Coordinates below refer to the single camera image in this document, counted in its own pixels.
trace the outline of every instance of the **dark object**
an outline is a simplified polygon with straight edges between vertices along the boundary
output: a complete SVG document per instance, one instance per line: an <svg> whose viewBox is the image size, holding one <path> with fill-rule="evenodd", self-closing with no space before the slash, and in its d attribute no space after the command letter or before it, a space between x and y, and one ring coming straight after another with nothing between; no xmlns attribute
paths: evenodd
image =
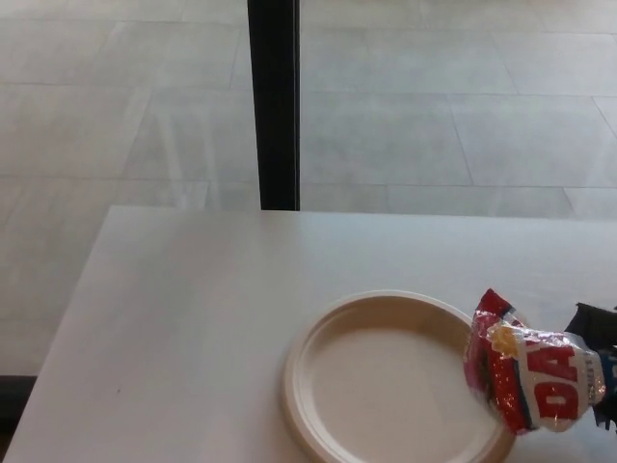
<svg viewBox="0 0 617 463"><path fill-rule="evenodd" d="M248 8L261 208L299 210L299 0Z"/></svg>
<svg viewBox="0 0 617 463"><path fill-rule="evenodd" d="M36 376L0 376L0 434L15 432L36 381Z"/></svg>
<svg viewBox="0 0 617 463"><path fill-rule="evenodd" d="M613 351L617 354L617 312L578 303L577 314L566 331L583 338L589 348L595 351ZM617 426L617 395L612 395L593 407L596 425L610 429L610 423Z"/></svg>

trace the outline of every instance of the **table surface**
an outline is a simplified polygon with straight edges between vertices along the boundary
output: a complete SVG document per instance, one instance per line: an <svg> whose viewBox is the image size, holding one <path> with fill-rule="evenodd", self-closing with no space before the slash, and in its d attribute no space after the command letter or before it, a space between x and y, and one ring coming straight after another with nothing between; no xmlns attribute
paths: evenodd
<svg viewBox="0 0 617 463"><path fill-rule="evenodd" d="M617 301L617 223L113 207L6 460L307 462L277 403L285 348L341 296L472 314L491 286L539 328ZM614 461L585 416L509 463Z"/></svg>

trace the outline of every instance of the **paper plate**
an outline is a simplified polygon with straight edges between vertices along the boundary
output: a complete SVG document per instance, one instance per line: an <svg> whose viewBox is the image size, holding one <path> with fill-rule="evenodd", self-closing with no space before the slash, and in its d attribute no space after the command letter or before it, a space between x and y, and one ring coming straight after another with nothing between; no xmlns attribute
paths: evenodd
<svg viewBox="0 0 617 463"><path fill-rule="evenodd" d="M336 304L285 364L283 408L299 443L325 463L502 461L514 437L465 382L469 324L419 294Z"/></svg>

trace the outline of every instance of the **tiled floor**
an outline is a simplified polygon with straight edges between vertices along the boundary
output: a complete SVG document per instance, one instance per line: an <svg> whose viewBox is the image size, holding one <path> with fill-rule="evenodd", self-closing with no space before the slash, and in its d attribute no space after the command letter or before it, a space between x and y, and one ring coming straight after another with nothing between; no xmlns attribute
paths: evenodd
<svg viewBox="0 0 617 463"><path fill-rule="evenodd" d="M302 0L303 208L617 218L615 0ZM256 209L246 0L0 0L0 373L110 204Z"/></svg>

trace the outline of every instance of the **chip bag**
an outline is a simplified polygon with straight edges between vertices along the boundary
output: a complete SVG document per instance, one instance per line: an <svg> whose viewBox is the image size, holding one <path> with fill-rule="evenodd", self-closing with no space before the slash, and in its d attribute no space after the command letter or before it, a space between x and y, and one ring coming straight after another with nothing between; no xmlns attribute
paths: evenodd
<svg viewBox="0 0 617 463"><path fill-rule="evenodd" d="M489 289L471 324L464 359L469 388L515 435L561 432L617 395L617 358L571 333L533 330Z"/></svg>

